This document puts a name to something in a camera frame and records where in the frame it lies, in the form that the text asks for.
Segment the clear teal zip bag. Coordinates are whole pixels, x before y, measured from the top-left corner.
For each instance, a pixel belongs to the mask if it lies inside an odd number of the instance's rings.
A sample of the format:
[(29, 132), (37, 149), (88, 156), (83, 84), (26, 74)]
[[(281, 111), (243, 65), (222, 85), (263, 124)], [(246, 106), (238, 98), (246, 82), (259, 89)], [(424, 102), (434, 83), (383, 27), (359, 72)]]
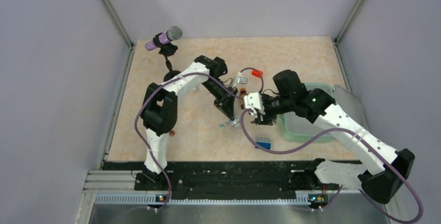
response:
[(233, 127), (233, 128), (238, 128), (240, 127), (240, 116), (239, 115), (235, 115), (233, 120), (227, 120), (226, 122), (219, 124), (220, 128), (225, 128), (225, 127)]

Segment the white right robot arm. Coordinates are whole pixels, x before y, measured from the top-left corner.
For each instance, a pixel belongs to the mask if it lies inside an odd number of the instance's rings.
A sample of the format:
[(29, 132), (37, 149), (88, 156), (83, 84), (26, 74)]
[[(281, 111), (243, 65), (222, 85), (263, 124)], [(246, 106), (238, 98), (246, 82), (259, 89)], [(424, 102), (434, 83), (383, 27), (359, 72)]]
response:
[(273, 77), (278, 94), (254, 92), (244, 97), (244, 108), (256, 125), (268, 125), (277, 115), (293, 112), (330, 134), (359, 160), (358, 164), (315, 159), (305, 182), (312, 189), (339, 184), (358, 189), (375, 202), (391, 201), (401, 186), (417, 197), (408, 177), (415, 155), (408, 149), (387, 145), (353, 120), (328, 93), (308, 90), (296, 72), (284, 70)]

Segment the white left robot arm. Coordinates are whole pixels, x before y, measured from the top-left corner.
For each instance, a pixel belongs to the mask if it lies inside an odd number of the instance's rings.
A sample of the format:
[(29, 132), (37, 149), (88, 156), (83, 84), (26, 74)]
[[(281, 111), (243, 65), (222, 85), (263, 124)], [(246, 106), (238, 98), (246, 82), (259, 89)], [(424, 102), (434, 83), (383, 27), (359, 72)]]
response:
[(162, 170), (167, 166), (168, 134), (177, 122), (181, 98), (197, 86), (203, 85), (215, 98), (214, 106), (230, 121), (235, 119), (237, 90), (224, 86), (219, 79), (227, 72), (224, 59), (199, 56), (187, 69), (169, 80), (161, 84), (152, 83), (147, 87), (143, 109), (138, 117), (142, 119), (147, 135), (145, 143), (148, 151), (144, 165), (150, 171), (147, 183), (152, 188), (161, 189), (166, 185), (167, 176)]

